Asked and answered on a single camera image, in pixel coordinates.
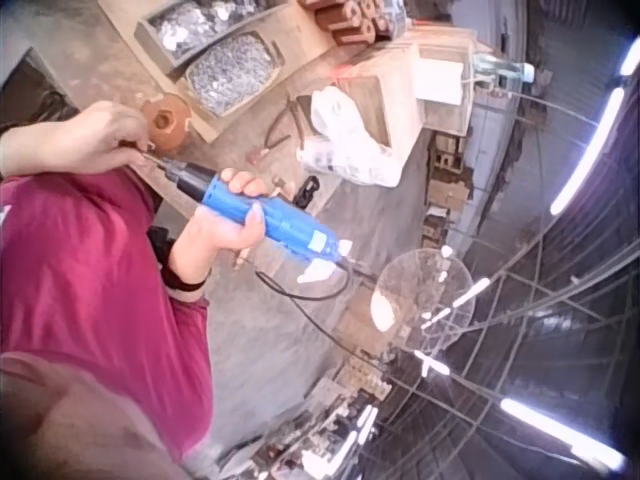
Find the plastic bag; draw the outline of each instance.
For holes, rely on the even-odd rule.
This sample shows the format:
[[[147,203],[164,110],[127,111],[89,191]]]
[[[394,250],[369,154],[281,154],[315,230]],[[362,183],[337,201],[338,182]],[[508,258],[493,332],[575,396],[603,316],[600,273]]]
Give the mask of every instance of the plastic bag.
[[[371,138],[358,107],[341,90],[326,87],[313,93],[311,123],[325,137],[305,139],[297,154],[304,165],[360,185],[398,185],[403,162]]]

